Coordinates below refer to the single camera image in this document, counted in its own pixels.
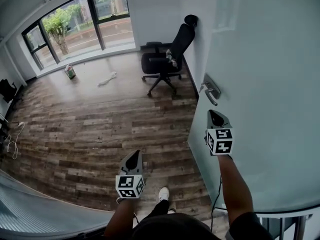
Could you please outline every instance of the white cable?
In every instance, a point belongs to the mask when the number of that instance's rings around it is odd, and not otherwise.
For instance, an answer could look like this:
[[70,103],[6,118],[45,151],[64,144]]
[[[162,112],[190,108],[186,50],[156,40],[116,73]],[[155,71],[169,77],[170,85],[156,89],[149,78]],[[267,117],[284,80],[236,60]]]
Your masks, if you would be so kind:
[[14,153],[13,153],[13,155],[12,155],[12,159],[13,159],[13,160],[16,160],[17,157],[18,157],[17,140],[18,140],[19,134],[20,134],[20,133],[22,132],[22,130],[25,128],[25,122],[19,123],[19,126],[20,126],[21,124],[23,124],[23,127],[22,127],[21,131],[18,133],[18,135],[16,136],[15,141],[11,141],[11,135],[10,135],[10,134],[9,134],[9,136],[6,137],[6,139],[4,140],[4,141],[6,141],[6,140],[10,137],[10,138],[9,138],[9,144],[8,144],[8,146],[6,147],[6,151],[7,151],[7,152],[9,152],[9,150],[10,150],[10,149],[9,149],[10,144],[11,144],[11,143],[14,143],[15,150],[14,150]]

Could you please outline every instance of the person's leg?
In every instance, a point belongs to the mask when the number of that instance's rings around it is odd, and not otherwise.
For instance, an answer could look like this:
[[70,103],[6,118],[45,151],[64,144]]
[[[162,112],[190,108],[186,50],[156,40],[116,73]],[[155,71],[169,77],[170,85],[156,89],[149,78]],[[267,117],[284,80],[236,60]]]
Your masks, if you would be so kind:
[[169,210],[169,189],[163,187],[159,192],[159,203],[154,207],[153,211],[146,218],[158,215],[165,215]]

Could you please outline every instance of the wooden floor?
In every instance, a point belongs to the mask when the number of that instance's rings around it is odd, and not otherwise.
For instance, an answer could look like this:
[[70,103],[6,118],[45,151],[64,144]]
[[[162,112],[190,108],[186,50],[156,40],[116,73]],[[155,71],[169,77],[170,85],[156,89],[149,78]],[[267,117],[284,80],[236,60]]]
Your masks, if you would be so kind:
[[[187,143],[197,106],[191,81],[184,69],[182,80],[171,80],[176,96],[161,82],[152,98],[147,97],[155,79],[141,80],[141,55],[133,52],[75,65],[73,80],[59,70],[31,82],[9,117],[14,138],[20,130],[15,127],[25,122],[18,157],[12,159],[12,146],[1,169],[54,198],[114,211],[119,162],[140,149],[146,186],[138,217],[153,209],[159,190],[167,186],[177,212],[208,220],[211,200]],[[97,87],[113,71],[116,78]],[[214,215],[215,231],[222,238],[228,219]]]

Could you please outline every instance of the black pants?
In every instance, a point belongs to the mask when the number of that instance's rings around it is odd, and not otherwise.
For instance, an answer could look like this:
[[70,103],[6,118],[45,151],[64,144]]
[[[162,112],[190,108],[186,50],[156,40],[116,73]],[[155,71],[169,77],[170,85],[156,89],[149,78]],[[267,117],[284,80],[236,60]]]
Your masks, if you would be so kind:
[[169,201],[162,200],[160,203],[158,203],[154,207],[153,211],[145,218],[150,218],[158,215],[165,215],[168,213],[168,210],[169,210]]

